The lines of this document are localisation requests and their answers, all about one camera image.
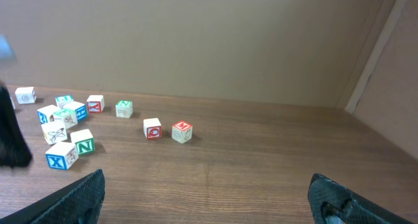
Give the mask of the white block red picture side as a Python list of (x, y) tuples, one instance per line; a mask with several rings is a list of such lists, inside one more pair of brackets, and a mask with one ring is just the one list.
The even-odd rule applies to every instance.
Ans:
[(162, 125), (158, 118), (143, 120), (143, 129), (147, 140), (162, 137)]

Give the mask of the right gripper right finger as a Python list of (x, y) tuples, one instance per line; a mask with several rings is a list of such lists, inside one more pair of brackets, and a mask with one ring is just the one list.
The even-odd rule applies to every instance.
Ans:
[(315, 224), (411, 224), (319, 173), (310, 181), (308, 202)]

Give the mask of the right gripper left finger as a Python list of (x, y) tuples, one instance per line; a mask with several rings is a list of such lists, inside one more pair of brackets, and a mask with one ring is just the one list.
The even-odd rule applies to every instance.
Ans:
[(105, 199), (101, 169), (43, 199), (1, 218), (1, 224), (96, 224)]

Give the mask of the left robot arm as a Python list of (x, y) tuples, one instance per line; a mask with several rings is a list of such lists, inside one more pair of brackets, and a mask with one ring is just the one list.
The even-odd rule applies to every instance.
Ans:
[(18, 125), (7, 86), (1, 81), (1, 166), (28, 167), (32, 158)]

